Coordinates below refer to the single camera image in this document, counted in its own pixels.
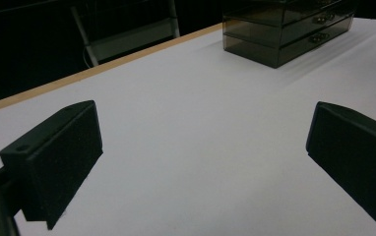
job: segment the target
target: white table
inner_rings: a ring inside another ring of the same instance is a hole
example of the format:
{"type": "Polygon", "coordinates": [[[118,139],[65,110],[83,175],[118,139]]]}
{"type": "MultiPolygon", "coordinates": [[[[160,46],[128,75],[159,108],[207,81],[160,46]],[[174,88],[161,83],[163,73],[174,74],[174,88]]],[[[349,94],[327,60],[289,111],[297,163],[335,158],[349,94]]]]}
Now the white table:
{"type": "Polygon", "coordinates": [[[24,236],[376,236],[305,150],[319,100],[376,120],[375,20],[276,70],[204,34],[0,109],[0,149],[87,99],[104,155],[53,231],[16,216],[24,236]]]}

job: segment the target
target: wooden table edge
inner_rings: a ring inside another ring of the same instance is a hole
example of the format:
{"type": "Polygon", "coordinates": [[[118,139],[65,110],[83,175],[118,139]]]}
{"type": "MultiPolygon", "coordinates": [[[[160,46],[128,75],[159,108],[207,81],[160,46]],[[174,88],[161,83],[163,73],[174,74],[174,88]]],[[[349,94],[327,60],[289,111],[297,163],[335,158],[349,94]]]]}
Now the wooden table edge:
{"type": "Polygon", "coordinates": [[[63,79],[51,82],[49,84],[46,84],[46,85],[43,85],[43,86],[40,86],[40,87],[37,87],[37,88],[32,88],[30,90],[26,90],[24,92],[6,97],[6,98],[0,100],[0,109],[7,107],[7,106],[10,106],[10,105],[13,105],[13,104],[16,104],[18,102],[33,98],[35,96],[39,96],[41,94],[50,92],[52,90],[65,87],[65,86],[70,85],[72,83],[84,80],[86,78],[92,77],[94,75],[105,72],[105,71],[110,70],[112,68],[118,67],[118,66],[126,64],[126,63],[129,63],[131,61],[137,60],[137,59],[142,58],[144,56],[148,56],[152,53],[161,51],[161,50],[166,49],[168,47],[171,47],[171,46],[177,45],[179,43],[194,39],[196,37],[205,35],[207,33],[210,33],[210,32],[216,31],[216,30],[221,30],[221,24],[217,24],[217,25],[205,28],[205,29],[201,29],[201,30],[198,30],[198,31],[195,31],[195,32],[174,38],[173,40],[170,40],[170,41],[149,47],[147,49],[135,52],[133,54],[130,54],[130,55],[127,55],[127,56],[124,56],[124,57],[121,57],[121,58],[118,58],[116,60],[101,64],[97,67],[87,69],[85,71],[82,71],[82,72],[79,72],[77,74],[65,77],[63,79]]]}

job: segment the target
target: smoked plastic drawer organizer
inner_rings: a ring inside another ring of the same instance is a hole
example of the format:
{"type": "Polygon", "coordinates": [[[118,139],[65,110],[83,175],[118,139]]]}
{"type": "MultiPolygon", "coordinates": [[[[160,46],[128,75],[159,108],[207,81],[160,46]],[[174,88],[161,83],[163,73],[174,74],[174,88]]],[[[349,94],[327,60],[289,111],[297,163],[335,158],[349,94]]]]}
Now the smoked plastic drawer organizer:
{"type": "Polygon", "coordinates": [[[358,0],[224,0],[224,50],[277,68],[349,30],[358,0]]]}

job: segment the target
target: dark background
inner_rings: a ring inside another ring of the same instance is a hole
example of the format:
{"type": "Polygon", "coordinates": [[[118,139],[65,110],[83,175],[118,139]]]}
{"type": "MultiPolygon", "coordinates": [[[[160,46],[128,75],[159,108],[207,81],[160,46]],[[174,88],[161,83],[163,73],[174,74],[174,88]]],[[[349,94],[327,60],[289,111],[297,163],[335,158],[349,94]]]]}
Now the dark background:
{"type": "MultiPolygon", "coordinates": [[[[220,23],[220,1],[175,0],[181,35],[220,23]]],[[[29,4],[0,12],[0,99],[88,68],[72,5],[90,40],[168,17],[166,0],[0,0],[0,10],[29,4]]],[[[361,0],[356,16],[376,19],[376,1],[361,0]]]]}

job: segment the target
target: drawer handle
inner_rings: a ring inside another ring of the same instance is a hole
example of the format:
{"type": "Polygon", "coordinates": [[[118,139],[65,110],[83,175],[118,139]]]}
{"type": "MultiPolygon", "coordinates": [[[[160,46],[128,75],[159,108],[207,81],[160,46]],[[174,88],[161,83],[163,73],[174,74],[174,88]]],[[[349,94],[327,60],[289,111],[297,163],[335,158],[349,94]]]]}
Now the drawer handle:
{"type": "Polygon", "coordinates": [[[320,16],[313,18],[313,23],[317,25],[323,25],[327,21],[332,21],[335,18],[334,13],[324,13],[320,16]]]}
{"type": "Polygon", "coordinates": [[[310,41],[312,43],[319,43],[319,42],[322,42],[323,40],[326,40],[329,37],[330,37],[330,35],[328,33],[319,32],[319,33],[316,33],[316,34],[310,36],[308,38],[308,41],[310,41]]]}

